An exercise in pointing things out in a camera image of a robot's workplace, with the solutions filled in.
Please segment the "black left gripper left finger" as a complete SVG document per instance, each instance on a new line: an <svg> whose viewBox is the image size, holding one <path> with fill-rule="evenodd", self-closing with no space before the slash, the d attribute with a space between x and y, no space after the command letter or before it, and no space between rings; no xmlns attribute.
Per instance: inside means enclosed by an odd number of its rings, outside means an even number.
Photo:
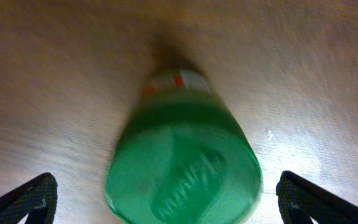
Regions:
<svg viewBox="0 0 358 224"><path fill-rule="evenodd" d="M57 181L47 172L0 197L0 223L52 224L57 209Z"/></svg>

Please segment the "green lidded jar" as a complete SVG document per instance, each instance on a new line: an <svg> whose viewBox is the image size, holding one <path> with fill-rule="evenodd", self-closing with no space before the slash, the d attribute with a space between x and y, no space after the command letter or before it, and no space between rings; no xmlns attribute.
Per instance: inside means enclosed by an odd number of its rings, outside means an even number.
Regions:
<svg viewBox="0 0 358 224"><path fill-rule="evenodd" d="M124 223L241 223L260 164L209 80L169 69L147 80L116 144L104 195Z"/></svg>

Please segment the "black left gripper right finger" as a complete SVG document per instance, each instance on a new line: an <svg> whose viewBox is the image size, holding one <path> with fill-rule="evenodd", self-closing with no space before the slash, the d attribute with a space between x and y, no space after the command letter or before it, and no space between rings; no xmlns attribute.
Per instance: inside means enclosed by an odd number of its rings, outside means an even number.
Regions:
<svg viewBox="0 0 358 224"><path fill-rule="evenodd" d="M284 224L358 223L358 207L286 170L276 186Z"/></svg>

